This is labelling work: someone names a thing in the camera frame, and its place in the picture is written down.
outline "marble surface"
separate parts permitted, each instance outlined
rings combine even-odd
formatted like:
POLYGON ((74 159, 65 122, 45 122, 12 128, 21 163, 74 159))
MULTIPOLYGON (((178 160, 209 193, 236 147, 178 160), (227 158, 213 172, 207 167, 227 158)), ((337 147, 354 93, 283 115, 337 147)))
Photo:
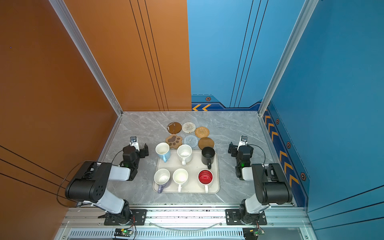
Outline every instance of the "marble surface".
MULTIPOLYGON (((187 135, 181 131, 178 135, 187 135)), ((111 162, 117 152, 129 144, 131 136, 137 136, 140 148, 147 143, 149 156, 140 160, 138 173, 133 181, 109 181, 107 189, 131 204, 170 203, 228 203, 239 204, 255 193, 253 181, 236 178, 236 159, 228 153, 230 142, 238 144, 241 135, 248 136, 250 144, 260 146, 266 154, 266 163, 272 163, 262 126, 253 111, 170 111, 170 112, 124 112, 122 121, 105 162, 111 162), (161 193, 153 191, 153 176, 156 171, 157 154, 155 147, 164 142, 170 134, 166 127, 171 122, 193 122, 196 127, 204 126, 210 131, 209 137, 215 142, 218 154, 220 190, 216 194, 161 193)), ((113 164, 122 161, 122 152, 116 155, 113 164)), ((263 152, 254 147, 251 163, 263 163, 263 152)))

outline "orange chevron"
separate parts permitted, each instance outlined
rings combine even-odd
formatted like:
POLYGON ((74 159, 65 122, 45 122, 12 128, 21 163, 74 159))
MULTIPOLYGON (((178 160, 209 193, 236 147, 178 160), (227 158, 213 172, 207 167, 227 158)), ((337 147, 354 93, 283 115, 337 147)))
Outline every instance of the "orange chevron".
POLYGON ((282 156, 282 155, 288 157, 287 154, 286 154, 285 152, 280 151, 280 162, 281 162, 281 156, 282 156))
POLYGON ((292 187, 292 180, 294 180, 295 182, 297 182, 297 184, 300 184, 299 181, 294 177, 292 176, 291 174, 289 175, 289 186, 292 187))
POLYGON ((284 173, 287 173, 287 167, 293 170, 292 166, 288 164, 287 162, 284 163, 284 173))
POLYGON ((195 110, 195 111, 198 111, 196 108, 198 108, 198 107, 200 107, 201 106, 201 104, 198 104, 198 105, 196 105, 194 108, 192 108, 193 110, 195 110))
POLYGON ((274 136, 274 135, 279 136, 279 135, 277 134, 277 132, 272 131, 272 142, 273 142, 273 136, 274 136))
POLYGON ((268 132, 270 132, 271 126, 274 127, 274 125, 272 123, 268 123, 268 132))
POLYGON ((204 111, 208 111, 208 110, 207 110, 207 107, 209 107, 209 106, 211 106, 211 104, 208 104, 207 106, 203 107, 203 110, 204 110, 204 111))
POLYGON ((266 119, 271 118, 271 116, 265 116, 265 125, 266 125, 266 119))

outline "mug handle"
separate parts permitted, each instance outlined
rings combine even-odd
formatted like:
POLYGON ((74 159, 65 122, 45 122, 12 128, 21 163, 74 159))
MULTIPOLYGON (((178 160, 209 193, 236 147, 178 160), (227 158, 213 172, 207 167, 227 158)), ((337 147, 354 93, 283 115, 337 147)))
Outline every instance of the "mug handle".
POLYGON ((157 189, 157 193, 162 193, 163 192, 163 185, 159 185, 159 188, 157 189))

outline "beige tray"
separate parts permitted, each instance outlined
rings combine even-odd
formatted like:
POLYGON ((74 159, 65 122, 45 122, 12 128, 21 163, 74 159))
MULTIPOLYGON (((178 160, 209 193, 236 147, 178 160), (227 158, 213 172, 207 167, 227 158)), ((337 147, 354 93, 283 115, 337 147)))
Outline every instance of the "beige tray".
MULTIPOLYGON (((188 172, 188 183, 187 185, 181 188, 181 193, 205 193, 205 190, 198 184, 197 175, 201 170, 208 169, 207 165, 204 165, 201 162, 201 151, 193 150, 192 151, 192 160, 187 163, 186 166, 181 165, 181 161, 177 157, 177 150, 170 150, 170 158, 167 162, 164 162, 163 159, 158 159, 156 171, 159 169, 168 169, 170 172, 171 184, 169 187, 164 188, 163 192, 178 192, 178 185, 173 181, 173 173, 176 169, 183 168, 188 172)), ((217 193, 220 189, 219 180, 218 180, 218 161, 217 154, 215 154, 214 162, 212 163, 212 168, 210 171, 213 174, 213 183, 209 187, 208 193, 217 193)), ((153 181, 153 191, 157 192, 158 185, 153 181)))

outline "mug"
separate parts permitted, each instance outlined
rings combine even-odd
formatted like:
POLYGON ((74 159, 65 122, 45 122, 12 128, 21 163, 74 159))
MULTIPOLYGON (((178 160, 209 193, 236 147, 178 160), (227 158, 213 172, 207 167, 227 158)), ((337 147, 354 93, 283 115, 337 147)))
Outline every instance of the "mug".
POLYGON ((178 192, 181 192, 182 186, 185 186, 188 182, 188 172, 183 168, 179 168, 173 173, 173 181, 179 185, 178 192))
POLYGON ((181 145, 177 149, 177 156, 181 161, 181 165, 185 166, 188 162, 192 160, 192 148, 189 145, 181 145))
POLYGON ((171 183, 170 173, 165 168, 157 170, 153 178, 155 180, 155 183, 159 185, 159 188, 157 189, 157 193, 162 193, 163 189, 166 187, 169 187, 171 183))
POLYGON ((205 193, 208 193, 208 188, 212 185, 214 176, 209 170, 201 170, 197 175, 197 182, 205 189, 205 193))
POLYGON ((169 145, 165 142, 161 142, 156 146, 155 150, 159 155, 159 158, 163 159, 164 162, 167 162, 170 157, 169 145))
POLYGON ((201 162, 208 166, 208 169, 212 168, 214 162, 215 150, 211 147, 205 147, 201 150, 201 162))

